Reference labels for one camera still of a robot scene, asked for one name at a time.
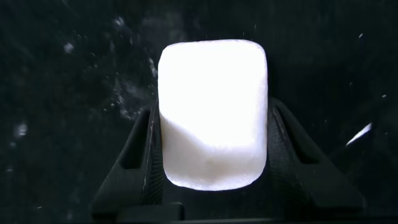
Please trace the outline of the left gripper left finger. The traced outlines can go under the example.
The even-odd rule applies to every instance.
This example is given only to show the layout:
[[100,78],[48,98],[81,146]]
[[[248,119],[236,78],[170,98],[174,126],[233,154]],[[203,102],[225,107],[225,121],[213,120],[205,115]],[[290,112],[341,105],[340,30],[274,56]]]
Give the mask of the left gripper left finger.
[[182,220],[183,205],[163,203],[159,102],[144,107],[90,205],[94,220]]

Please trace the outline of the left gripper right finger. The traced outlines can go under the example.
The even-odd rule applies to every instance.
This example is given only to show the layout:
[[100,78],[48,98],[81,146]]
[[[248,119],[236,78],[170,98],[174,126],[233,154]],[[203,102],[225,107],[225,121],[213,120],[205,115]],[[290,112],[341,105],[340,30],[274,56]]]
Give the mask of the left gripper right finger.
[[269,99],[267,162],[284,215],[318,218],[361,213],[360,191],[317,146],[280,100]]

